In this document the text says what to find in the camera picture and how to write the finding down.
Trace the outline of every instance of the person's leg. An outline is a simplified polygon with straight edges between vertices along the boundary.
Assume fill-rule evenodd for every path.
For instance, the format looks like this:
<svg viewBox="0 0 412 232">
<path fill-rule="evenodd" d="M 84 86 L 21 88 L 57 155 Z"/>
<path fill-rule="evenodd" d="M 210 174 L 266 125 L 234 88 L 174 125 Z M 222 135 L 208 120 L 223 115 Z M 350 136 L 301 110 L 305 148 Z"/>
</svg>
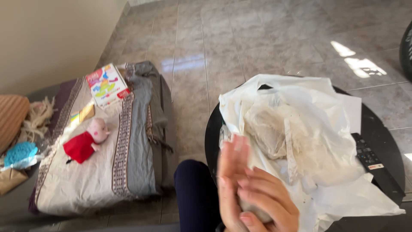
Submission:
<svg viewBox="0 0 412 232">
<path fill-rule="evenodd" d="M 174 174 L 181 232 L 213 232 L 222 221 L 218 190 L 209 168 L 195 160 L 179 164 Z"/>
</svg>

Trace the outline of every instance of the tv remote control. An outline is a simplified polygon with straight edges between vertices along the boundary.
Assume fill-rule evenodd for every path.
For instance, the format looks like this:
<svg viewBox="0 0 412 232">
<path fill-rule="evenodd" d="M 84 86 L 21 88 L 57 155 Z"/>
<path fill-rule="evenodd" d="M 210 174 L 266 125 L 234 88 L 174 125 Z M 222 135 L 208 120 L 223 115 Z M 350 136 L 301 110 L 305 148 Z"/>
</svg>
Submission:
<svg viewBox="0 0 412 232">
<path fill-rule="evenodd" d="M 361 135 L 353 133 L 352 137 L 356 142 L 356 157 L 365 167 L 366 171 L 373 175 L 380 190 L 392 200 L 399 199 L 399 197 L 403 198 L 405 196 L 404 191 Z"/>
</svg>

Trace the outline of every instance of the crumpled white plastic bag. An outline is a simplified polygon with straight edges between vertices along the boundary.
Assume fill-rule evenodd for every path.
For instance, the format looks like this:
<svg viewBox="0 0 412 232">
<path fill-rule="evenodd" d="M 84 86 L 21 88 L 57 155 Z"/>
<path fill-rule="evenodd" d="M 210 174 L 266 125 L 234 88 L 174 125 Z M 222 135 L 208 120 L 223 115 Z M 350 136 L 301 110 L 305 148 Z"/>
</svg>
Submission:
<svg viewBox="0 0 412 232">
<path fill-rule="evenodd" d="M 269 90 L 258 90 L 266 84 Z M 289 185 L 285 159 L 268 159 L 250 138 L 249 167 L 256 166 L 281 179 L 300 211 L 300 232 L 322 232 L 344 216 L 397 215 L 405 213 L 396 203 L 370 183 L 356 159 L 356 144 L 342 101 L 330 79 L 259 74 L 238 88 L 220 95 L 220 112 L 230 132 L 248 136 L 245 115 L 255 104 L 269 106 L 279 102 L 296 109 L 308 135 L 321 141 L 328 150 L 331 165 L 312 175 L 303 175 Z M 284 115 L 291 123 L 296 115 Z"/>
</svg>

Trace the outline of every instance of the brown striped pillow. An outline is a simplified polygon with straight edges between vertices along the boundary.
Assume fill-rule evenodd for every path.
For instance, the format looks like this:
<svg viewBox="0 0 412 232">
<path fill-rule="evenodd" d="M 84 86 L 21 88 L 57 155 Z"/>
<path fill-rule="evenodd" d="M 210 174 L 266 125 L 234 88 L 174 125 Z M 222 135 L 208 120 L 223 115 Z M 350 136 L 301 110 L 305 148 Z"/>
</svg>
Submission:
<svg viewBox="0 0 412 232">
<path fill-rule="evenodd" d="M 13 141 L 24 121 L 30 102 L 19 95 L 0 95 L 0 154 Z"/>
</svg>

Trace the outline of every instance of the blue knitted item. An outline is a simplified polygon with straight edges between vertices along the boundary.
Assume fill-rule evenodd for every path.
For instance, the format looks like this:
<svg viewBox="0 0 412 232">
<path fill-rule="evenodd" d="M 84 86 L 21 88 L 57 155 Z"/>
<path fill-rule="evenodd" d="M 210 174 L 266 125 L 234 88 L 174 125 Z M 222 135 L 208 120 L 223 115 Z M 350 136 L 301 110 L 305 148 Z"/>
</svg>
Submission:
<svg viewBox="0 0 412 232">
<path fill-rule="evenodd" d="M 7 151 L 4 166 L 8 167 L 28 157 L 35 156 L 38 148 L 33 142 L 21 142 Z"/>
</svg>

